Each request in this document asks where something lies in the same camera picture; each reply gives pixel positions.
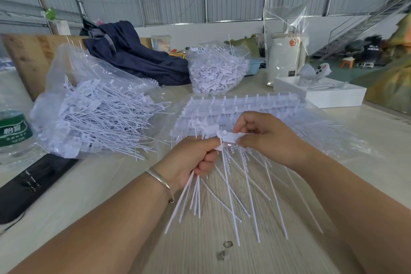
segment bangle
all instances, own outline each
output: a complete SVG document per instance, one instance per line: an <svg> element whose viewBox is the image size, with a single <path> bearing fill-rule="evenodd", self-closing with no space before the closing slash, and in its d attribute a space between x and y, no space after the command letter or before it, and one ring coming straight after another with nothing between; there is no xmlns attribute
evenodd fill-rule
<svg viewBox="0 0 411 274"><path fill-rule="evenodd" d="M166 180L164 180L163 177L151 167L148 168L145 172L148 173L153 178L156 178L157 180L159 180L162 184L164 184L168 188L168 190L170 191L170 195L171 195L171 198L170 198L169 202L173 203L174 202L174 195L171 191L170 186L167 184Z"/></svg>

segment forearm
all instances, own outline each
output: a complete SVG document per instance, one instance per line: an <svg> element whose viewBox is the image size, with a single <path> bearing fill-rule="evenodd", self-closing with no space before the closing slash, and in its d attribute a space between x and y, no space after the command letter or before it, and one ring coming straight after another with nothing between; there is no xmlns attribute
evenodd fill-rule
<svg viewBox="0 0 411 274"><path fill-rule="evenodd" d="M295 171L368 272L403 273L411 267L411 211L315 150Z"/></svg>
<svg viewBox="0 0 411 274"><path fill-rule="evenodd" d="M127 273L169 196L161 183L142 174L44 244L10 274Z"/></svg>

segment bundle of zip ties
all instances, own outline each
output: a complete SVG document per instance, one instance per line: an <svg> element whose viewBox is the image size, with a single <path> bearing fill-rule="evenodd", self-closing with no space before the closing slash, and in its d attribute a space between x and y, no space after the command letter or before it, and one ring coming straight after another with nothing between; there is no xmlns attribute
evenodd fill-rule
<svg viewBox="0 0 411 274"><path fill-rule="evenodd" d="M250 68L249 60L235 56L235 48L196 47L189 58L194 93L225 92L233 89Z"/></svg>
<svg viewBox="0 0 411 274"><path fill-rule="evenodd" d="M154 103L139 89L123 89L100 79L81 82L73 87L65 80L65 98L53 115L33 124L42 146L65 158L79 154L99 153L105 149L143 159L139 150L152 151L152 139L143 135L151 116L164 111L167 104ZM36 103L34 115L44 111Z"/></svg>

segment white wall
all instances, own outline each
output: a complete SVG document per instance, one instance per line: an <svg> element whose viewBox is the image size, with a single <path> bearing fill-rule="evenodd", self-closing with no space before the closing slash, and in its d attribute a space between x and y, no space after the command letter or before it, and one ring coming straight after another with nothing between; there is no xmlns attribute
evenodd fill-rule
<svg viewBox="0 0 411 274"><path fill-rule="evenodd" d="M378 23L365 36L381 34L383 38L389 38L397 29L396 23L404 17L404 14L394 15L383 22ZM312 54L328 43L330 32L338 27L333 35L348 27L352 23L356 24L364 20L366 16L339 16L339 17L310 17L308 18L307 33L310 38L308 53ZM208 23L208 24L188 24L188 25L163 25L155 27L136 27L140 37L150 37L152 35L171 35L171 47L181 49L197 43L207 43L214 40L224 41L229 39L240 39L249 37L254 33L263 31L262 21L230 22L230 23Z"/></svg>

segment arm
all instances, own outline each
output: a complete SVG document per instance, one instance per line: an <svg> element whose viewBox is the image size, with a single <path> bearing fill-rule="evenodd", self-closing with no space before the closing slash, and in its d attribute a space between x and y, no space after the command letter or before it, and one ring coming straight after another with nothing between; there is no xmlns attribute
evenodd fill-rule
<svg viewBox="0 0 411 274"><path fill-rule="evenodd" d="M245 112L234 132L251 147L297 172L368 273L408 273L411 210L301 140L270 114Z"/></svg>
<svg viewBox="0 0 411 274"><path fill-rule="evenodd" d="M214 167L218 138L187 137L153 169L171 186L184 187L194 169L205 176ZM170 193L165 185L144 173L45 243L9 274L128 273L151 233Z"/></svg>

